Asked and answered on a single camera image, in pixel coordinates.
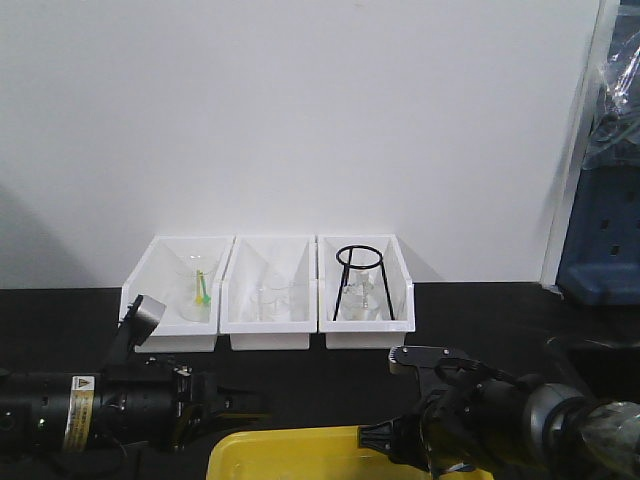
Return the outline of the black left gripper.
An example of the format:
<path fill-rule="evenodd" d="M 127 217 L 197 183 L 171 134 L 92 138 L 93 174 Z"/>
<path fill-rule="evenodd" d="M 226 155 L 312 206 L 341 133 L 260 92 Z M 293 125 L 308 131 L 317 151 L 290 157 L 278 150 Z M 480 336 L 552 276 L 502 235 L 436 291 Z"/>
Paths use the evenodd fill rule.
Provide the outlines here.
<path fill-rule="evenodd" d="M 187 365 L 148 361 L 102 372 L 102 439 L 113 443 L 181 450 L 268 415 L 263 394 L 226 387 L 215 373 Z"/>

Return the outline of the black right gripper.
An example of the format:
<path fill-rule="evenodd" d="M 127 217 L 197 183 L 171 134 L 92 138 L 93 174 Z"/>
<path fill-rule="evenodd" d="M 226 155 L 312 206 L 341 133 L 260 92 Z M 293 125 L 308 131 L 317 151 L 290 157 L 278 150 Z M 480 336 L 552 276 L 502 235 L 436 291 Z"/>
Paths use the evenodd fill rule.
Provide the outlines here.
<path fill-rule="evenodd" d="M 535 377 L 438 367 L 410 412 L 358 429 L 358 446 L 428 473 L 533 467 L 524 420 Z"/>

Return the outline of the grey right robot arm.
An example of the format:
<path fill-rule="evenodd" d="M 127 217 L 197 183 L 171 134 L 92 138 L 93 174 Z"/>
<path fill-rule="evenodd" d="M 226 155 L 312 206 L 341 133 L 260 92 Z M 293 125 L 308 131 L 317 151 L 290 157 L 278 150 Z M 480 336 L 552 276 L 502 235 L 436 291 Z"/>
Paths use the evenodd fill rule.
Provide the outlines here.
<path fill-rule="evenodd" d="M 360 428 L 360 447 L 435 478 L 512 466 L 553 479 L 638 478 L 638 404 L 595 400 L 536 375 L 444 366 L 434 374 L 412 411 Z"/>

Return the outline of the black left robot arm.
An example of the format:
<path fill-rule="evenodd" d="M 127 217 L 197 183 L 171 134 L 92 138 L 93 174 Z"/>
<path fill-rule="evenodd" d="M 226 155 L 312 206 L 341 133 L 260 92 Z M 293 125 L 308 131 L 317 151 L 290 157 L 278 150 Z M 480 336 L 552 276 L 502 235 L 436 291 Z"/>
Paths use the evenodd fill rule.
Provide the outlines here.
<path fill-rule="evenodd" d="M 268 414 L 268 400 L 258 392 L 155 359 L 89 373 L 1 374 L 1 452 L 9 457 L 135 444 L 181 450 Z"/>

